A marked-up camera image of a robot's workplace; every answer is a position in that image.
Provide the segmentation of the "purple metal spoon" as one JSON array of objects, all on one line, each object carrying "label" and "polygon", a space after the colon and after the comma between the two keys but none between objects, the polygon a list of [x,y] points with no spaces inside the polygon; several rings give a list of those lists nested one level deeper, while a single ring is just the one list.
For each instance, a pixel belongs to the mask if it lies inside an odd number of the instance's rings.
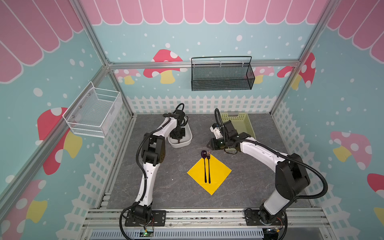
[{"label": "purple metal spoon", "polygon": [[203,162],[204,162],[204,178],[205,178],[205,183],[207,183],[207,171],[206,171],[206,157],[207,157],[207,151],[206,150],[202,150],[201,152],[201,156],[203,158]]}]

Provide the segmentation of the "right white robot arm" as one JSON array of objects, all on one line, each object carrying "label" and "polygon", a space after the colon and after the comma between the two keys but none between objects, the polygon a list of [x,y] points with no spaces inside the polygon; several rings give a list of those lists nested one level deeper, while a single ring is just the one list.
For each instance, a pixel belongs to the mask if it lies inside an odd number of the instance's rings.
[{"label": "right white robot arm", "polygon": [[250,207],[252,200],[266,197],[263,189],[271,195],[257,211],[257,218],[264,225],[272,224],[285,210],[300,199],[300,193],[309,186],[308,166],[297,154],[287,155],[261,144],[246,133],[236,136],[213,138],[208,147],[212,150],[227,150],[239,153],[234,163],[239,179],[232,178],[232,194],[223,196],[224,207]]}]

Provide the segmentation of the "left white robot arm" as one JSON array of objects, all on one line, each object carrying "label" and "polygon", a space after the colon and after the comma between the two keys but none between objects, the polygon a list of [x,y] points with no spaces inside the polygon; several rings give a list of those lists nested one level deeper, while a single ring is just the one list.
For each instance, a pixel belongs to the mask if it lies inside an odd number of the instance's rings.
[{"label": "left white robot arm", "polygon": [[154,131],[146,133],[136,153],[136,162],[143,176],[138,196],[132,207],[132,216],[144,221],[152,220],[153,189],[158,169],[166,156],[166,140],[175,149],[192,142],[192,131],[183,110],[163,114],[163,123]]}]

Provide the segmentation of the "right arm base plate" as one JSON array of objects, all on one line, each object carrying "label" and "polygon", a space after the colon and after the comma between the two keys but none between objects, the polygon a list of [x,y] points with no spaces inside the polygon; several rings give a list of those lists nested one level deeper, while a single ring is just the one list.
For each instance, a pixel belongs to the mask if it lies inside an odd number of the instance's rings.
[{"label": "right arm base plate", "polygon": [[247,208],[244,210],[244,216],[247,226],[278,226],[285,225],[287,217],[284,212],[276,215],[270,215],[267,211]]}]

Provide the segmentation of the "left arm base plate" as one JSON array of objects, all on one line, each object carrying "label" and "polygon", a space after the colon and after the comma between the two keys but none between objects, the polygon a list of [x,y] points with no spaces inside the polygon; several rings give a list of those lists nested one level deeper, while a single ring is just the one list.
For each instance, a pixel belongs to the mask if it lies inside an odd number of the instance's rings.
[{"label": "left arm base plate", "polygon": [[123,215],[123,223],[125,227],[164,227],[166,214],[166,211],[149,211],[142,215],[129,210]]}]

